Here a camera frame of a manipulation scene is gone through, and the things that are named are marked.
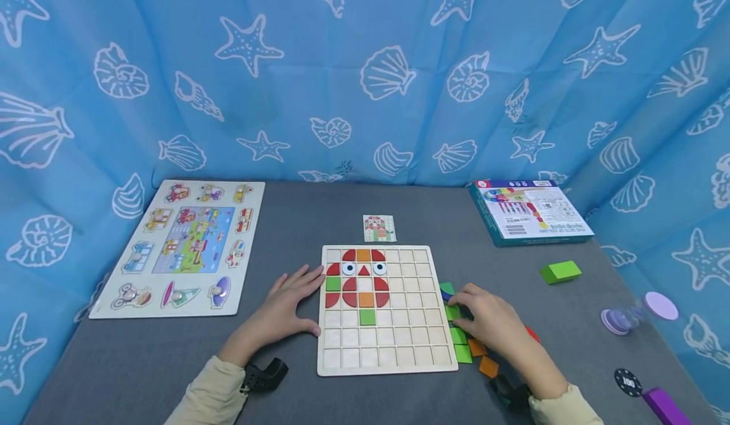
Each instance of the black poker chip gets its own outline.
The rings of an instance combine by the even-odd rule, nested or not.
[[[643,389],[639,378],[634,376],[633,372],[628,371],[628,369],[619,368],[613,373],[613,378],[626,395],[633,396],[634,398],[641,396]]]

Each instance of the beige sleeve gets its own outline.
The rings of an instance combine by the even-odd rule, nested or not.
[[[583,399],[578,387],[570,385],[568,391],[555,400],[535,400],[530,396],[532,417],[538,425],[599,425],[603,421],[589,403]]]
[[[248,393],[241,391],[244,377],[243,368],[213,356],[188,386],[165,425],[233,425],[248,398]]]

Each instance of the green wooden block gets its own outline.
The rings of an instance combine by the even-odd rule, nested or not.
[[[340,291],[340,276],[328,276],[325,280],[325,289],[327,292],[339,292]]]
[[[448,295],[454,295],[454,286],[451,285],[451,282],[442,282],[439,284],[442,291],[445,291]]]
[[[557,282],[570,281],[580,276],[580,268],[569,260],[567,262],[552,263],[540,270],[542,279],[548,284],[556,284]]]
[[[466,333],[464,333],[464,330],[454,327],[451,328],[451,339],[453,339],[454,345],[457,344],[465,344],[466,349],[469,350],[469,343],[466,342]]]
[[[456,352],[456,361],[459,363],[474,363],[471,358],[471,350],[466,344],[455,344],[454,351]]]
[[[446,309],[446,320],[451,322],[454,319],[461,319],[461,310],[458,308],[458,306],[448,306],[445,305]]]
[[[360,310],[360,325],[375,325],[375,310]]]

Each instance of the googly eye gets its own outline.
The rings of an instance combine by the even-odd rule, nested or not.
[[[355,264],[352,262],[342,263],[342,275],[352,276],[355,274]]]
[[[375,275],[383,276],[387,271],[388,266],[385,265],[385,262],[376,262],[373,264],[373,273],[375,273]]]

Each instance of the blue curtain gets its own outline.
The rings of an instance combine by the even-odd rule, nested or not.
[[[540,177],[730,424],[726,1],[0,0],[3,419],[166,177]]]

